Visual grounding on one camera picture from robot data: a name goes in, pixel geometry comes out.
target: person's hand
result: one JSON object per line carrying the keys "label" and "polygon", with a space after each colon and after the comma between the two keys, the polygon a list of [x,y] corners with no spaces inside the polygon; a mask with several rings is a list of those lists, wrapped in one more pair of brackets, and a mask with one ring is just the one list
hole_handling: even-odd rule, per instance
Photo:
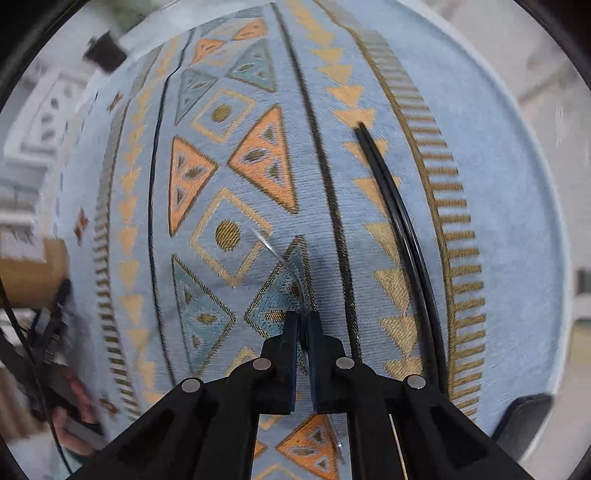
{"label": "person's hand", "polygon": [[[70,384],[72,393],[78,400],[78,413],[80,419],[85,423],[97,423],[96,414],[92,407],[92,401],[86,393],[86,390],[82,383],[76,378],[74,373],[69,369],[64,369],[64,376]],[[91,456],[95,450],[84,440],[73,436],[66,430],[66,422],[68,420],[68,412],[65,408],[56,407],[51,412],[51,419],[53,420],[54,427],[56,428],[57,439],[62,446],[68,450],[77,453],[78,455]]]}

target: black stripe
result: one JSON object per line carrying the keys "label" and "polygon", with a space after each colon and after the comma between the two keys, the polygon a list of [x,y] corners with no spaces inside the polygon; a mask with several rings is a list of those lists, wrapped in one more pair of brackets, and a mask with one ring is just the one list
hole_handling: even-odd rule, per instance
{"label": "black stripe", "polygon": [[148,254],[150,256],[150,274],[152,277],[152,292],[154,298],[154,309],[156,311],[156,318],[158,320],[158,332],[160,334],[160,342],[162,344],[162,352],[164,354],[164,359],[166,360],[166,366],[168,368],[168,375],[170,376],[170,381],[173,386],[177,384],[176,380],[174,379],[174,370],[173,364],[170,361],[170,357],[168,355],[168,349],[166,348],[166,340],[164,339],[164,328],[162,322],[162,313],[160,312],[160,304],[158,303],[158,282],[156,280],[156,267],[154,265],[154,241],[152,239],[152,229],[154,227],[154,213],[152,211],[152,204],[154,202],[154,178],[155,178],[155,171],[156,171],[156,155],[158,153],[158,136],[160,134],[160,127],[162,126],[162,117],[164,114],[164,101],[166,100],[166,93],[168,91],[168,83],[170,81],[170,77],[177,73],[181,65],[183,64],[185,51],[191,43],[193,39],[193,34],[195,30],[191,29],[189,32],[189,38],[187,39],[186,45],[183,47],[181,51],[181,56],[178,61],[178,66],[173,71],[166,80],[164,81],[164,88],[162,90],[162,97],[160,97],[160,111],[158,112],[158,121],[156,123],[156,130],[154,132],[154,147],[152,149],[152,165],[150,168],[150,190],[148,192]]}
{"label": "black stripe", "polygon": [[279,22],[281,32],[285,39],[287,50],[291,57],[291,63],[295,70],[295,76],[297,77],[298,84],[300,85],[300,92],[304,99],[304,107],[306,109],[306,115],[308,116],[308,122],[312,131],[312,137],[314,138],[314,146],[316,148],[316,155],[318,156],[318,163],[320,165],[320,172],[322,173],[322,180],[324,183],[324,191],[326,192],[326,199],[329,205],[330,220],[333,226],[333,235],[335,237],[336,252],[339,257],[339,269],[340,277],[343,283],[343,296],[345,297],[345,318],[347,320],[347,331],[349,333],[349,342],[351,344],[351,356],[353,359],[361,361],[361,342],[359,340],[359,326],[357,324],[357,312],[355,310],[355,295],[353,293],[353,280],[351,279],[351,268],[349,265],[349,254],[347,252],[347,243],[345,239],[345,231],[343,229],[343,221],[340,217],[339,204],[335,192],[335,184],[333,183],[332,176],[330,175],[330,166],[324,152],[324,146],[322,144],[322,138],[320,137],[320,130],[318,128],[318,122],[312,108],[312,102],[308,89],[306,87],[306,81],[301,73],[300,65],[296,58],[296,53],[291,43],[291,37],[287,32],[285,21],[281,16],[277,5],[272,3],[271,6]]}

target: black cable bundle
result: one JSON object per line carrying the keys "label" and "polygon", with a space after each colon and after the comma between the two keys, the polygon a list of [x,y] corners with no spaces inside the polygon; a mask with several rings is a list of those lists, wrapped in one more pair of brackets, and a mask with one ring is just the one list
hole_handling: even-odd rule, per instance
{"label": "black cable bundle", "polygon": [[360,123],[359,127],[354,129],[354,132],[378,184],[390,224],[396,232],[423,331],[427,374],[431,382],[439,387],[443,395],[447,396],[447,365],[441,325],[439,324],[429,273],[414,232],[413,223],[408,216],[392,175],[369,131],[363,123]]}

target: striped border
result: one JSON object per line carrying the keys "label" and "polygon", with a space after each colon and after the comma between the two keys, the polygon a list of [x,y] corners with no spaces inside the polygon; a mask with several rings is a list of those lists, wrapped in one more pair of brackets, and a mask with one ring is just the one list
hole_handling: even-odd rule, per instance
{"label": "striped border", "polygon": [[[132,99],[144,86],[150,69],[154,65],[161,47],[155,48],[148,54],[148,58],[140,74],[134,80],[129,98]],[[111,196],[113,175],[115,174],[115,160],[119,152],[123,125],[127,116],[127,110],[131,100],[119,107],[111,122],[111,130],[107,141],[103,169],[99,180],[99,193],[96,199],[95,235],[93,237],[93,262],[96,274],[96,297],[98,317],[103,330],[103,338],[106,342],[109,370],[113,375],[119,389],[121,400],[125,405],[128,418],[135,421],[140,415],[138,399],[131,384],[131,377],[126,368],[125,355],[121,346],[121,340],[115,312],[111,299],[111,275],[109,273],[109,233],[111,230]]]}
{"label": "striped border", "polygon": [[[476,234],[470,228],[459,171],[437,122],[419,90],[385,39],[359,26],[350,13],[330,0],[313,0],[330,19],[355,39],[379,84],[413,154],[439,245],[447,303],[448,393],[465,415],[475,420],[484,365],[486,314],[482,267]],[[463,282],[471,275],[470,282]]]}

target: orange triangle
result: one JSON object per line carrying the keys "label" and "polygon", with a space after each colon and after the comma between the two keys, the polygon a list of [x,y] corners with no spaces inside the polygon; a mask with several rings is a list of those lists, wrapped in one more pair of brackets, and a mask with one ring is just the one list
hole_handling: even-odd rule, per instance
{"label": "orange triangle", "polygon": [[168,226],[174,235],[195,198],[217,170],[217,163],[180,137],[173,138],[168,193]]}
{"label": "orange triangle", "polygon": [[197,45],[195,45],[195,53],[193,54],[191,65],[193,63],[197,63],[201,59],[204,59],[210,53],[215,52],[218,48],[225,44],[226,42],[223,40],[210,40],[208,38],[202,38],[197,42]]}
{"label": "orange triangle", "polygon": [[131,255],[134,249],[135,237],[138,235],[137,226],[128,226],[119,231],[119,242],[121,243],[121,251],[126,257]]}
{"label": "orange triangle", "polygon": [[121,295],[119,301],[127,312],[127,315],[133,323],[139,325],[139,320],[142,315],[142,303],[144,299],[142,295]]}
{"label": "orange triangle", "polygon": [[258,38],[267,34],[267,24],[262,18],[257,18],[250,22],[246,27],[241,28],[232,40],[248,40],[249,38]]}
{"label": "orange triangle", "polygon": [[349,128],[357,128],[359,122],[363,122],[369,129],[374,125],[375,108],[353,108],[351,110],[333,110],[341,122]]}
{"label": "orange triangle", "polygon": [[228,166],[288,212],[299,212],[279,105],[273,105],[252,127]]}
{"label": "orange triangle", "polygon": [[342,85],[340,87],[327,87],[326,90],[345,105],[354,108],[357,106],[363,87],[361,85],[351,85],[350,87]]}
{"label": "orange triangle", "polygon": [[135,181],[138,179],[139,172],[141,172],[141,168],[134,168],[133,170],[129,170],[123,178],[121,179],[121,188],[125,193],[131,193],[134,191]]}
{"label": "orange triangle", "polygon": [[156,376],[156,362],[139,360],[136,364],[139,373],[142,375],[144,385],[149,389],[154,388],[154,378]]}
{"label": "orange triangle", "polygon": [[275,448],[320,478],[335,480],[339,477],[336,452],[322,415],[309,417]]}
{"label": "orange triangle", "polygon": [[158,403],[164,397],[164,394],[163,393],[159,393],[159,392],[148,392],[148,391],[145,391],[145,390],[142,391],[142,395],[144,396],[144,400],[146,402],[148,402],[148,404],[150,406],[154,405],[155,403]]}

